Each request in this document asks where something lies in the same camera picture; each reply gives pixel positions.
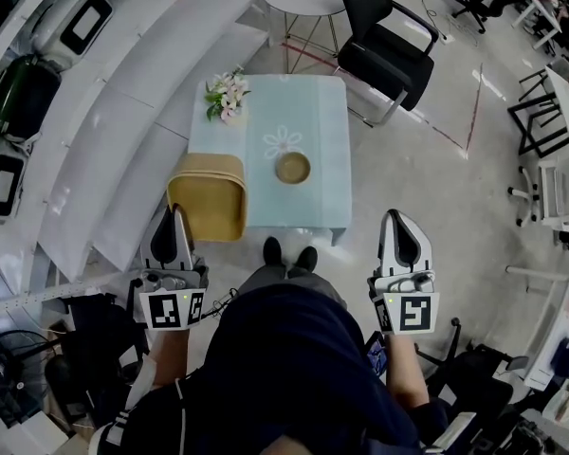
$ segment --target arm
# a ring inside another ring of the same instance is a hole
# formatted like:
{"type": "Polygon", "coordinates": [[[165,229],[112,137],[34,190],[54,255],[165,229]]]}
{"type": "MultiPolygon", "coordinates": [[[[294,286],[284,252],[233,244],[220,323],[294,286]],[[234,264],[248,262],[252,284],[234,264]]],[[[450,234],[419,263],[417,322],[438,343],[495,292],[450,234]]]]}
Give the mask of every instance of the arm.
{"type": "Polygon", "coordinates": [[[392,5],[400,13],[407,15],[407,17],[415,20],[415,22],[417,22],[417,24],[419,24],[421,27],[423,27],[425,30],[428,31],[428,33],[430,34],[430,43],[428,44],[428,47],[426,47],[426,50],[424,50],[424,55],[427,56],[428,54],[430,54],[430,51],[434,47],[434,43],[438,40],[438,30],[434,26],[431,26],[424,19],[415,15],[412,11],[410,11],[406,7],[403,7],[399,3],[392,2],[392,5]]]}
{"type": "Polygon", "coordinates": [[[424,374],[413,341],[408,336],[388,336],[386,387],[406,411],[430,402],[424,374]]]}
{"type": "Polygon", "coordinates": [[[155,387],[167,386],[188,373],[189,330],[159,332],[150,351],[156,362],[155,387]]]}

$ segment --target flower pattern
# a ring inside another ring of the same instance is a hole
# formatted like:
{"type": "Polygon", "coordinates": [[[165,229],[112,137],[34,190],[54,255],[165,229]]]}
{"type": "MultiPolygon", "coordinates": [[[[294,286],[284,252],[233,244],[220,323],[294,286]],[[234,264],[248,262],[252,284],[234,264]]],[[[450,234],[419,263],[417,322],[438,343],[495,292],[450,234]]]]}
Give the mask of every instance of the flower pattern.
{"type": "Polygon", "coordinates": [[[266,153],[264,157],[266,160],[271,160],[277,155],[286,154],[288,152],[299,152],[303,153],[303,150],[297,146],[297,143],[302,141],[301,133],[288,133],[288,129],[281,125],[276,130],[276,135],[264,135],[264,142],[269,145],[266,148],[266,153]]]}

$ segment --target metal frame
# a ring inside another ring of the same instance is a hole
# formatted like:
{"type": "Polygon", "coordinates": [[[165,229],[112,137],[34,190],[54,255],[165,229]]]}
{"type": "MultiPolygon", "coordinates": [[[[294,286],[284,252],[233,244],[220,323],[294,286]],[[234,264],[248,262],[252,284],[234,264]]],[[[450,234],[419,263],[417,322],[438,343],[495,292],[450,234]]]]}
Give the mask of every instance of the metal frame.
{"type": "Polygon", "coordinates": [[[332,50],[328,47],[325,47],[324,45],[320,45],[320,44],[317,44],[317,43],[311,41],[312,35],[314,35],[314,31],[316,30],[316,27],[319,26],[319,23],[321,22],[322,17],[324,15],[321,15],[317,19],[316,24],[314,24],[314,26],[312,27],[312,31],[310,32],[310,35],[307,37],[307,39],[304,39],[303,37],[300,37],[299,35],[295,35],[295,34],[291,33],[291,29],[293,28],[293,26],[297,22],[297,19],[300,16],[295,15],[295,18],[293,19],[291,26],[289,26],[288,25],[288,19],[286,18],[288,13],[287,12],[283,12],[283,13],[284,13],[284,70],[285,70],[286,74],[295,73],[295,68],[297,67],[297,64],[299,63],[300,59],[302,58],[303,53],[305,52],[305,49],[308,46],[314,47],[318,50],[321,50],[322,52],[326,52],[327,54],[330,54],[331,57],[338,57],[338,55],[340,54],[340,46],[338,44],[337,35],[335,34],[335,27],[333,26],[333,15],[326,15],[326,17],[329,19],[329,27],[331,27],[331,35],[333,36],[333,44],[335,45],[335,50],[332,50]],[[303,43],[302,51],[300,52],[300,55],[297,57],[297,61],[295,61],[295,63],[293,64],[293,68],[290,71],[289,71],[289,63],[288,63],[288,40],[289,39],[293,39],[295,41],[303,43]]]}
{"type": "MultiPolygon", "coordinates": [[[[337,67],[337,69],[335,69],[335,71],[333,71],[332,76],[335,76],[336,73],[341,69],[341,67],[337,67]]],[[[400,105],[400,103],[407,98],[407,95],[409,94],[409,92],[406,89],[403,89],[400,94],[396,97],[396,100],[390,105],[390,107],[388,108],[388,110],[386,111],[386,114],[383,116],[383,118],[380,121],[372,121],[366,117],[364,117],[363,115],[361,115],[358,111],[350,108],[350,106],[348,106],[348,111],[350,113],[352,113],[355,117],[359,118],[362,120],[362,122],[369,126],[370,128],[374,128],[376,126],[383,126],[385,125],[388,120],[392,117],[392,115],[395,113],[396,108],[398,108],[398,106],[400,105]]]]}
{"type": "Polygon", "coordinates": [[[116,280],[132,280],[139,276],[140,270],[133,269],[125,273],[109,273],[98,277],[90,278],[84,282],[66,283],[47,288],[39,293],[24,293],[12,296],[10,298],[0,299],[0,313],[7,312],[9,309],[25,307],[43,301],[58,299],[68,295],[79,295],[84,293],[88,288],[106,286],[110,282],[116,280]]]}
{"type": "Polygon", "coordinates": [[[524,110],[524,109],[527,109],[531,106],[535,106],[535,105],[538,105],[541,103],[552,101],[556,96],[557,95],[555,93],[548,93],[548,94],[545,94],[539,98],[535,98],[534,100],[522,102],[520,104],[517,104],[515,106],[508,108],[508,113],[510,114],[512,119],[514,119],[514,122],[516,123],[516,125],[519,127],[519,130],[521,130],[521,133],[523,134],[523,138],[521,139],[521,145],[519,147],[519,155],[523,155],[523,154],[526,154],[527,152],[530,152],[531,150],[535,150],[536,153],[538,154],[539,158],[544,158],[545,156],[548,156],[548,155],[554,153],[556,150],[560,150],[562,147],[565,147],[566,145],[569,144],[569,136],[568,136],[567,138],[557,142],[556,144],[552,145],[550,148],[548,148],[546,150],[542,150],[540,148],[542,145],[545,145],[546,143],[549,143],[550,141],[555,140],[558,137],[562,137],[563,135],[567,135],[567,127],[566,126],[562,127],[561,129],[559,129],[556,132],[551,133],[548,136],[545,136],[544,138],[541,138],[540,140],[536,140],[531,135],[531,131],[533,129],[534,119],[541,117],[543,115],[547,115],[548,113],[551,113],[553,111],[560,111],[560,107],[557,104],[554,104],[549,108],[545,108],[541,111],[538,111],[537,113],[533,113],[532,115],[529,115],[529,120],[527,122],[526,127],[524,126],[523,122],[521,121],[521,119],[517,115],[517,112],[520,110],[524,110]]]}

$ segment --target black shoe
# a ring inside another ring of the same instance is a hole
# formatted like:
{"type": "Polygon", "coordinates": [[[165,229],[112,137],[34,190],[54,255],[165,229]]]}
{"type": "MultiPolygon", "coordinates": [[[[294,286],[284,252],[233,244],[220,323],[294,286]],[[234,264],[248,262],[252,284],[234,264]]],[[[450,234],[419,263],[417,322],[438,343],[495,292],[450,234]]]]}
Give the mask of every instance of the black shoe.
{"type": "Polygon", "coordinates": [[[319,253],[313,246],[308,246],[302,251],[300,257],[295,262],[295,266],[303,268],[310,273],[316,268],[316,263],[319,262],[319,253]]]}
{"type": "Polygon", "coordinates": [[[283,264],[283,251],[276,238],[270,236],[264,243],[264,262],[268,265],[283,264]]]}

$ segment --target black cable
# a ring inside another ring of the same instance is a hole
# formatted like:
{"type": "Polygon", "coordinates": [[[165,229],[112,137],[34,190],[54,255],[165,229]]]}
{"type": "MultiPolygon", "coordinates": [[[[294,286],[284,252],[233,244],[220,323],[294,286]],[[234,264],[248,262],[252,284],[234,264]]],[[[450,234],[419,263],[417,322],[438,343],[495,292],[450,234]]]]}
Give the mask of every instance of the black cable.
{"type": "Polygon", "coordinates": [[[436,17],[438,15],[438,13],[436,13],[432,9],[429,9],[424,0],[421,0],[421,5],[424,6],[424,10],[426,11],[426,15],[428,15],[428,18],[432,22],[432,25],[434,26],[434,28],[436,30],[438,30],[438,33],[443,37],[443,39],[447,40],[447,36],[445,35],[445,32],[443,32],[440,28],[438,28],[438,25],[436,24],[436,22],[434,22],[433,17],[436,17]]]}
{"type": "Polygon", "coordinates": [[[234,298],[238,295],[238,290],[236,288],[231,288],[228,294],[225,297],[222,297],[219,300],[216,300],[212,303],[212,309],[208,312],[202,314],[200,319],[205,319],[206,317],[218,317],[221,315],[221,311],[226,308],[229,303],[234,300],[234,298]]]}

